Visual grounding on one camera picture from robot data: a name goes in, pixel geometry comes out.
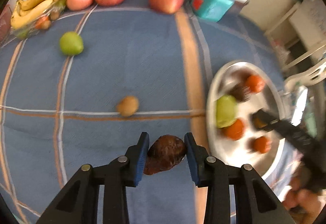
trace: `plaid tablecloth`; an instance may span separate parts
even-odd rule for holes
[[[80,33],[82,54],[60,52],[66,31]],[[253,23],[232,14],[206,22],[187,5],[175,15],[151,11],[147,0],[92,6],[65,13],[25,41],[11,39],[0,49],[0,192],[9,208],[35,223],[81,165],[109,163],[142,131],[151,144],[191,131],[205,145],[209,84],[235,59],[257,65],[282,90],[276,57]],[[128,120],[115,110],[126,95],[140,101]],[[266,180],[276,194],[290,180],[293,159],[286,143]],[[186,159],[170,171],[144,175],[137,188],[127,189],[130,223],[196,223],[194,192]]]

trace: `teal object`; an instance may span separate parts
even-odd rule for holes
[[[218,22],[233,4],[233,0],[191,1],[191,7],[197,16],[214,22]]]

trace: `lime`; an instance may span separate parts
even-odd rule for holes
[[[83,39],[76,32],[66,32],[60,38],[60,48],[67,56],[78,55],[84,50]]]
[[[216,126],[223,128],[236,121],[237,102],[231,95],[223,95],[216,101]]]

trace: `silver platter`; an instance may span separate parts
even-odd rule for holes
[[[226,138],[220,129],[216,128],[215,101],[252,74],[260,75],[266,85],[262,92],[253,94],[249,101],[238,104],[237,117],[245,121],[246,132],[242,139],[232,141]],[[274,131],[267,133],[257,131],[253,127],[250,115],[261,108],[273,113],[280,119],[285,117],[282,101],[276,87],[260,68],[248,62],[232,61],[216,73],[208,93],[206,109],[207,134],[211,154],[228,165],[241,167],[246,163],[251,164],[259,175],[266,179],[281,158],[285,140],[280,139]],[[263,135],[271,139],[272,147],[268,153],[259,154],[252,151],[251,144],[253,139]]]

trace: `screw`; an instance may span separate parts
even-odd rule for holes
[[[84,164],[82,167],[81,167],[81,170],[82,171],[88,171],[90,170],[91,166],[89,164]]]
[[[213,156],[208,156],[208,157],[206,158],[206,160],[207,160],[209,163],[214,163],[214,162],[216,162],[216,158],[213,157]]]
[[[244,168],[245,170],[252,170],[252,166],[251,166],[250,164],[245,164],[245,165],[243,166],[243,168]]]
[[[126,162],[128,160],[128,158],[126,156],[120,156],[118,158],[118,162]]]

